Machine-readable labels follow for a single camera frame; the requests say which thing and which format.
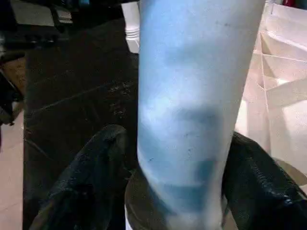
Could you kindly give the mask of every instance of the floor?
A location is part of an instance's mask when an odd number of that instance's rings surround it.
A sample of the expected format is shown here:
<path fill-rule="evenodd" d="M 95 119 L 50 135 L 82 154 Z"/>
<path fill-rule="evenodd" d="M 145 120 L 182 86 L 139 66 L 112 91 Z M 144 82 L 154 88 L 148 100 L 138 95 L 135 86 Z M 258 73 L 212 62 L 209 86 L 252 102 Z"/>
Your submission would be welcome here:
<path fill-rule="evenodd" d="M 21 230 L 23 210 L 24 113 L 15 125 L 2 125 L 0 150 L 0 229 Z"/>

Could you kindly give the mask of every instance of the black fabric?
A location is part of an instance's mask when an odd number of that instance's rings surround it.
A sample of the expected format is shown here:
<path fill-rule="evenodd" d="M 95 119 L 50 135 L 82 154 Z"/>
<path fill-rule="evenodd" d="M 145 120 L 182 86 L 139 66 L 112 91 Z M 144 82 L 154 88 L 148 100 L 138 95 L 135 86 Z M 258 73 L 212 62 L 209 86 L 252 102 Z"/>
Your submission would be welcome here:
<path fill-rule="evenodd" d="M 110 125 L 95 134 L 61 174 L 30 230 L 105 230 L 114 196 L 130 176 L 123 157 L 126 130 Z"/>
<path fill-rule="evenodd" d="M 306 195 L 255 141 L 234 134 L 223 192 L 239 230 L 307 229 Z"/>
<path fill-rule="evenodd" d="M 67 44 L 26 54 L 24 230 L 63 170 L 107 124 L 126 128 L 125 164 L 136 163 L 138 55 L 125 40 L 124 20 L 107 22 Z M 123 193 L 114 217 L 123 216 Z M 111 219 L 110 229 L 123 229 Z"/>

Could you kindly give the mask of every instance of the white surface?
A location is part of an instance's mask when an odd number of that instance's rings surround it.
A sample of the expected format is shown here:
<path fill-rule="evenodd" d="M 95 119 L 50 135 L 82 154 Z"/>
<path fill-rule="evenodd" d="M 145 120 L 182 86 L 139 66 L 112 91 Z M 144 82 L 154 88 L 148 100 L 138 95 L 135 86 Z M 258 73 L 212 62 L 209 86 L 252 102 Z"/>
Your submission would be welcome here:
<path fill-rule="evenodd" d="M 2 125 L 0 150 L 0 229 L 22 229 L 23 113 L 14 126 Z"/>
<path fill-rule="evenodd" d="M 299 48 L 289 43 L 289 41 L 271 37 L 267 33 L 261 33 L 260 37 L 264 54 L 307 61 L 306 47 Z"/>
<path fill-rule="evenodd" d="M 260 33 L 261 45 L 255 44 L 236 130 L 307 174 L 307 46 L 293 42 L 299 41 L 293 30 L 303 25 L 278 12 L 283 18 L 270 16 L 266 23 L 271 29 Z M 273 31 L 282 31 L 287 39 Z"/>
<path fill-rule="evenodd" d="M 307 25 L 307 21 L 306 21 L 307 11 L 306 10 L 274 4 L 273 9 L 272 9 L 272 15 L 287 19 L 292 22 Z"/>
<path fill-rule="evenodd" d="M 266 18 L 265 26 L 269 33 L 307 47 L 307 25 L 272 15 Z"/>

